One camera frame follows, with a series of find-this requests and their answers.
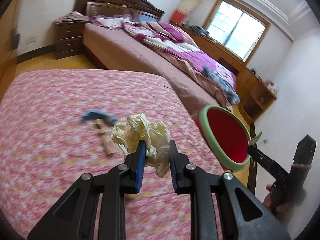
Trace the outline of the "window with wooden frame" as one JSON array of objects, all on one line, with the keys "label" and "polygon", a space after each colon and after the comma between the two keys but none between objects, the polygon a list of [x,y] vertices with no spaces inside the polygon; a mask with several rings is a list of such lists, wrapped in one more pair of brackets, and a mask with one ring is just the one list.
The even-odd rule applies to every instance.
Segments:
[{"label": "window with wooden frame", "polygon": [[270,22],[236,0],[216,0],[202,27],[209,38],[248,64],[267,34]]}]

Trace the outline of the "cream plastic bag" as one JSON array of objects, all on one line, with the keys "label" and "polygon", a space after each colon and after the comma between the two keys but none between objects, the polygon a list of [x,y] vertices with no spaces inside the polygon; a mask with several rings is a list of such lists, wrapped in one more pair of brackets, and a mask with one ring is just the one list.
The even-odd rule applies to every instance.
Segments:
[{"label": "cream plastic bag", "polygon": [[161,179],[169,171],[171,135],[163,122],[151,122],[143,113],[129,115],[125,122],[114,126],[111,139],[119,146],[124,158],[136,151],[141,140],[144,141],[145,166],[155,168],[155,174]]}]

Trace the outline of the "green wrapper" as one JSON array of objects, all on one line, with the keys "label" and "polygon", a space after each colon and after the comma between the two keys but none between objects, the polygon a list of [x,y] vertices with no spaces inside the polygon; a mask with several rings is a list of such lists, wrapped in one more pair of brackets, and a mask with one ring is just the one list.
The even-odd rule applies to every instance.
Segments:
[{"label": "green wrapper", "polygon": [[262,136],[262,132],[260,132],[258,135],[256,135],[255,137],[251,138],[249,141],[248,141],[248,146],[251,146],[251,145],[255,145],[258,140],[261,138]]}]

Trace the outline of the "clothes pile on cabinet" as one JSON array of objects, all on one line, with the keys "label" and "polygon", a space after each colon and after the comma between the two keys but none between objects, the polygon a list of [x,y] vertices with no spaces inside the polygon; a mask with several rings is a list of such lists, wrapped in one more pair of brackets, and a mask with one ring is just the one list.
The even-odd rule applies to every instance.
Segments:
[{"label": "clothes pile on cabinet", "polygon": [[208,31],[203,29],[202,27],[198,25],[189,25],[188,29],[193,32],[193,35],[199,35],[202,37],[207,37],[208,36]]}]

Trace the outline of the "large bed mauve sheet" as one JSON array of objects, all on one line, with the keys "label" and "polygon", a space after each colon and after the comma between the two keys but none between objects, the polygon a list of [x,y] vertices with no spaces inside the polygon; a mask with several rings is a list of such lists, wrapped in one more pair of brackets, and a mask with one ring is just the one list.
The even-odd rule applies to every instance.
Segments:
[{"label": "large bed mauve sheet", "polygon": [[191,116],[196,116],[206,105],[232,110],[221,92],[209,94],[187,74],[121,29],[109,30],[86,23],[83,44],[92,62],[101,68],[144,72],[165,78]]}]

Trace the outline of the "white purple-frilled pillow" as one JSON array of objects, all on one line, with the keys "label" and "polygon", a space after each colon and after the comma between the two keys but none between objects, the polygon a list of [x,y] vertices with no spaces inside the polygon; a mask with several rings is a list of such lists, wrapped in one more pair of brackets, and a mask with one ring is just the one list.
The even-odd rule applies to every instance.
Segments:
[{"label": "white purple-frilled pillow", "polygon": [[106,17],[105,15],[93,15],[90,17],[91,23],[110,30],[118,30],[123,28],[123,21],[131,21],[130,14],[114,15]]}]

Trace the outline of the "dark wooden nightstand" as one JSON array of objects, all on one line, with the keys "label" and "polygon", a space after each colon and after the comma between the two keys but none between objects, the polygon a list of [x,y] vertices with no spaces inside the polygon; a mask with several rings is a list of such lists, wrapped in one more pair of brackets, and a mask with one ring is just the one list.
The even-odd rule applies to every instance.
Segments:
[{"label": "dark wooden nightstand", "polygon": [[54,23],[56,59],[63,59],[82,53],[82,39],[86,23],[86,21]]}]

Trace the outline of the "black charger on wall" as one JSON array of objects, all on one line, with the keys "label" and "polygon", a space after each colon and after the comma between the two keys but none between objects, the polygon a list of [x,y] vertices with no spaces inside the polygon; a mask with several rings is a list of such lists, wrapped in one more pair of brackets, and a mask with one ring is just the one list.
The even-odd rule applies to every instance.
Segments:
[{"label": "black charger on wall", "polygon": [[20,43],[20,38],[21,38],[20,33],[16,33],[14,31],[11,33],[11,49],[12,50],[15,50],[18,48]]}]

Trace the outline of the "dark wooden headboard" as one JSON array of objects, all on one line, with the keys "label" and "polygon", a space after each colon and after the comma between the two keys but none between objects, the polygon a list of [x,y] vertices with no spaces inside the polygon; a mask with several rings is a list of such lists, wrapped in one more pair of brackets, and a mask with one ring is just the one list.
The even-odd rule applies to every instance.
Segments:
[{"label": "dark wooden headboard", "polygon": [[129,14],[134,21],[158,22],[164,11],[147,0],[75,0],[74,11],[85,16]]}]

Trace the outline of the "wooden wardrobe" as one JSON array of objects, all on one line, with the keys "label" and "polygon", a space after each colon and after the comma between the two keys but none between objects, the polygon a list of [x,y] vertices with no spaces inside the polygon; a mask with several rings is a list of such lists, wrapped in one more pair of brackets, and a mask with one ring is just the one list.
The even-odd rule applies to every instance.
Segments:
[{"label": "wooden wardrobe", "polygon": [[12,48],[12,35],[17,27],[20,0],[12,0],[1,17],[1,100],[15,77],[17,49]]}]

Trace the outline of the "blue plaid clothing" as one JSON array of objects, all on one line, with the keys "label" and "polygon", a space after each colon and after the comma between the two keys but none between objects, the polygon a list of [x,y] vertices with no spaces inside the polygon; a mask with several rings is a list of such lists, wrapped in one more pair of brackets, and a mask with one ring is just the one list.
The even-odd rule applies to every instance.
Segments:
[{"label": "blue plaid clothing", "polygon": [[224,80],[221,75],[216,74],[207,66],[204,67],[202,75],[213,80],[220,86],[229,103],[231,103],[232,105],[238,105],[240,103],[240,98],[233,86],[228,81]]}]

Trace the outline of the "blue cloth scrap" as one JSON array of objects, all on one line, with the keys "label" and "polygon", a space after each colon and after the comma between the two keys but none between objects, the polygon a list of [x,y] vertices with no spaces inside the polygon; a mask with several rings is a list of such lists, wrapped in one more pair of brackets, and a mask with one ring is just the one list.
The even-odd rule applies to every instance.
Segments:
[{"label": "blue cloth scrap", "polygon": [[114,126],[118,121],[118,118],[116,115],[113,115],[101,110],[97,110],[97,109],[86,111],[81,117],[82,122],[87,122],[89,120],[99,120],[99,119],[103,120],[104,123],[106,123],[109,126]]}]

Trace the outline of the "wooden window cabinet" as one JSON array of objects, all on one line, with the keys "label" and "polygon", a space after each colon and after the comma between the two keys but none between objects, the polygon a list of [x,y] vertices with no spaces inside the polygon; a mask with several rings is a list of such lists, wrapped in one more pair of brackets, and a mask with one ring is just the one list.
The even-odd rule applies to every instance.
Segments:
[{"label": "wooden window cabinet", "polygon": [[188,28],[181,28],[202,51],[233,72],[236,76],[236,93],[240,98],[239,112],[249,124],[254,123],[276,100],[275,94],[228,49],[210,38],[194,35]]}]

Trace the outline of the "red bin green rim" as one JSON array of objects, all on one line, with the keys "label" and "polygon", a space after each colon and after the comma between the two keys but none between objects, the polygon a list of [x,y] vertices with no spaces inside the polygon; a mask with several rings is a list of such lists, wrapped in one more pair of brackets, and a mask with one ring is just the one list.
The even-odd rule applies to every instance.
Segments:
[{"label": "red bin green rim", "polygon": [[199,112],[196,124],[226,170],[238,172],[245,168],[250,160],[246,149],[251,136],[237,116],[222,107],[207,105]]}]

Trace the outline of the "clothes on nightstand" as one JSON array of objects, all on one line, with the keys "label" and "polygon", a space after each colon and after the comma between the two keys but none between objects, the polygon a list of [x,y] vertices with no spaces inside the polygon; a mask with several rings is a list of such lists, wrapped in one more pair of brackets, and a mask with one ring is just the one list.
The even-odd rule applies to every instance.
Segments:
[{"label": "clothes on nightstand", "polygon": [[71,13],[65,15],[65,16],[62,16],[61,18],[58,18],[58,19],[54,20],[55,23],[59,23],[59,22],[80,22],[80,21],[87,22],[87,21],[89,21],[89,17],[83,15],[82,13],[80,13],[78,11],[71,12]]}]

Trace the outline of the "wooden stick piece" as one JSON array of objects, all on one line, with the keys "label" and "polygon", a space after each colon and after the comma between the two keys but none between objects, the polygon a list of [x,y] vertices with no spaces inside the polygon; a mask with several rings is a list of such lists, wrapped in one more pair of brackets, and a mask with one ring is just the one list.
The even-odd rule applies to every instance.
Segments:
[{"label": "wooden stick piece", "polygon": [[111,139],[111,129],[105,124],[103,119],[97,119],[93,121],[97,134],[99,135],[101,145],[103,146],[107,155],[114,155],[116,150],[114,148],[114,142]]}]

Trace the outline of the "floral curtain red hem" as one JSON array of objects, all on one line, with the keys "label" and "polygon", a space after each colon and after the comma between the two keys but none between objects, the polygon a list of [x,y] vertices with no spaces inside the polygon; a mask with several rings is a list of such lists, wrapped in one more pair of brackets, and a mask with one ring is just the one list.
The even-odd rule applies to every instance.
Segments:
[{"label": "floral curtain red hem", "polygon": [[202,1],[203,0],[180,0],[178,6],[170,16],[170,22],[181,24]]}]

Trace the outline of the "purple white quilt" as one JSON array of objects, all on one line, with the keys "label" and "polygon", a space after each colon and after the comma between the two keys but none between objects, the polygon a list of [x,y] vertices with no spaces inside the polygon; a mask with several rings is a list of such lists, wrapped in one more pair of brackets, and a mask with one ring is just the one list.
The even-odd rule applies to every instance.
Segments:
[{"label": "purple white quilt", "polygon": [[234,89],[236,87],[235,75],[202,51],[191,36],[181,28],[163,22],[123,21],[123,29],[132,38],[161,55],[191,77],[209,94],[215,95],[220,91],[222,101],[228,101],[220,86],[203,76],[202,71],[207,66],[216,74],[221,75]]}]

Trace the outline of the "pink floral mattress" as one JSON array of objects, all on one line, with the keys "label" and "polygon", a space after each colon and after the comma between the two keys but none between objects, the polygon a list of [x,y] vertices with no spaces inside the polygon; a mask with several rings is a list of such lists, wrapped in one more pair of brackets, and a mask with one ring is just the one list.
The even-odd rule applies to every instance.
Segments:
[{"label": "pink floral mattress", "polygon": [[23,73],[1,101],[1,210],[20,236],[27,237],[83,173],[103,174],[123,162],[116,144],[107,155],[94,125],[81,121],[92,109],[114,114],[121,122],[140,113],[163,122],[191,163],[222,173],[166,79],[88,69]]}]

